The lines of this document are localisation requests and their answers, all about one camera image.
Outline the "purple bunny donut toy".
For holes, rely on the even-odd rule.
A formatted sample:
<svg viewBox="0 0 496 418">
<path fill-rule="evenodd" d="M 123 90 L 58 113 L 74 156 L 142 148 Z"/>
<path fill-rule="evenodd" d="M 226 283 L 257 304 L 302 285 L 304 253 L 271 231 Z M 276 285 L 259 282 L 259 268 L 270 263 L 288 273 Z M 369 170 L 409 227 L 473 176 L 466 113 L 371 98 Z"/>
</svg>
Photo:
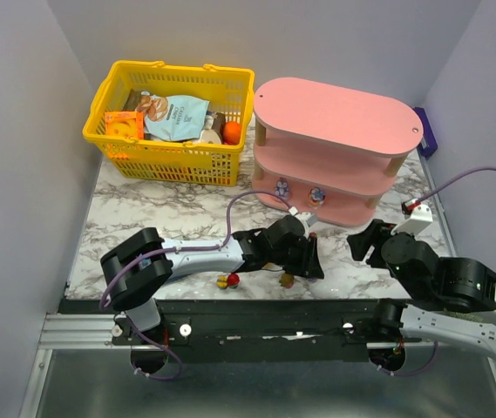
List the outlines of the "purple bunny donut toy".
<svg viewBox="0 0 496 418">
<path fill-rule="evenodd" d="M 289 183 L 285 178 L 279 178 L 275 183 L 275 196 L 281 199 L 290 199 Z"/>
</svg>

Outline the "purple bunny cup toy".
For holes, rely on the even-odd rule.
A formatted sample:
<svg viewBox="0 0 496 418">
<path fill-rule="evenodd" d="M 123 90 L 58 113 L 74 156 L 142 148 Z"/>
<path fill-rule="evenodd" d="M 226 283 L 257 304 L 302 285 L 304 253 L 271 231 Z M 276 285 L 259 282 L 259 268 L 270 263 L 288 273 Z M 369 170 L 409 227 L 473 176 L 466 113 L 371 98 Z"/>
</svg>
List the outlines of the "purple bunny cup toy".
<svg viewBox="0 0 496 418">
<path fill-rule="evenodd" d="M 308 194 L 308 202 L 312 207 L 322 206 L 326 199 L 326 191 L 320 187 L 313 187 Z"/>
</svg>

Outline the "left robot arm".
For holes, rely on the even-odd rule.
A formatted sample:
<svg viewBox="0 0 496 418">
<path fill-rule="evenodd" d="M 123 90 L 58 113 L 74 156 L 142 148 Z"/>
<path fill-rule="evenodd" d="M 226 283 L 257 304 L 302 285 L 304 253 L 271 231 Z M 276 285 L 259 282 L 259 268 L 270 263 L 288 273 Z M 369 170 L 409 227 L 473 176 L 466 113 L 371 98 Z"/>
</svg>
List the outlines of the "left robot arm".
<svg viewBox="0 0 496 418">
<path fill-rule="evenodd" d="M 230 233 L 223 239 L 164 239 L 154 227 L 135 233 L 102 256 L 106 290 L 100 307 L 123 312 L 140 331 L 161 323 L 154 294 L 168 281 L 197 273 L 249 273 L 266 265 L 287 274 L 322 280 L 311 217 L 286 215 L 266 228 Z"/>
</svg>

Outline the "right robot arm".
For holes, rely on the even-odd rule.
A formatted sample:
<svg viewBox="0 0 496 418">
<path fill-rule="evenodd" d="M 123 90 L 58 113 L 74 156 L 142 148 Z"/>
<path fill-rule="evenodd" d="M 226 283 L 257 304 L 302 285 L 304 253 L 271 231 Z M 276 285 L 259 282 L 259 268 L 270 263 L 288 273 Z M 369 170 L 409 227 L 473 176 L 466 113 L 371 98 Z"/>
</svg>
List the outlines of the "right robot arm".
<svg viewBox="0 0 496 418">
<path fill-rule="evenodd" d="M 389 272 L 407 302 L 381 299 L 363 324 L 376 336 L 427 339 L 496 361 L 496 273 L 477 260 L 437 255 L 424 241 L 374 219 L 347 238 L 352 259 Z"/>
</svg>

